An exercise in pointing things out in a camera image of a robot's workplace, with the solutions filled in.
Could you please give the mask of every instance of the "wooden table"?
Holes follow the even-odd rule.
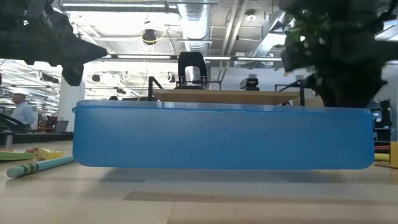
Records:
[[[224,91],[224,90],[154,90],[154,96],[165,102],[236,103],[279,105],[298,98],[291,91]]]
[[[14,149],[32,146],[72,153],[72,142]],[[163,170],[73,163],[10,180],[7,168],[21,163],[0,163],[1,224],[398,223],[398,170],[383,167]]]

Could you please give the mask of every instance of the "blue plastic container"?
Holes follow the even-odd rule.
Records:
[[[372,114],[352,108],[81,101],[73,156],[84,166],[363,169]]]

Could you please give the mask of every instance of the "yellow foam piece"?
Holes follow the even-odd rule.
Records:
[[[46,149],[43,147],[33,147],[36,156],[44,160],[58,159],[63,157],[63,152]]]
[[[398,168],[398,142],[391,142],[390,165],[393,168]]]
[[[374,160],[375,161],[390,161],[390,155],[388,154],[382,154],[382,153],[375,153],[374,154]]]

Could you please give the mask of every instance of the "yellow object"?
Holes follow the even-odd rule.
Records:
[[[63,157],[63,152],[53,151],[42,147],[33,147],[35,155],[44,160],[58,159]]]
[[[159,38],[156,39],[156,40],[146,40],[146,39],[144,39],[144,34],[141,34],[141,40],[144,41],[145,43],[154,43],[154,42],[157,42],[157,41],[159,41],[159,40],[162,40],[163,37],[164,37],[164,35],[166,35],[166,33],[167,33],[167,29],[165,28],[164,31],[163,31],[162,36],[159,37]]]
[[[390,165],[393,168],[398,168],[398,142],[391,142]]]
[[[381,154],[381,153],[375,153],[374,154],[374,160],[375,161],[390,161],[390,155],[388,154]]]

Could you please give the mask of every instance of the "man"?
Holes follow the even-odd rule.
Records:
[[[26,96],[21,93],[16,93],[12,97],[12,101],[16,104],[17,108],[12,112],[11,117],[17,119],[30,128],[31,124],[35,122],[35,115],[31,106],[25,101]]]

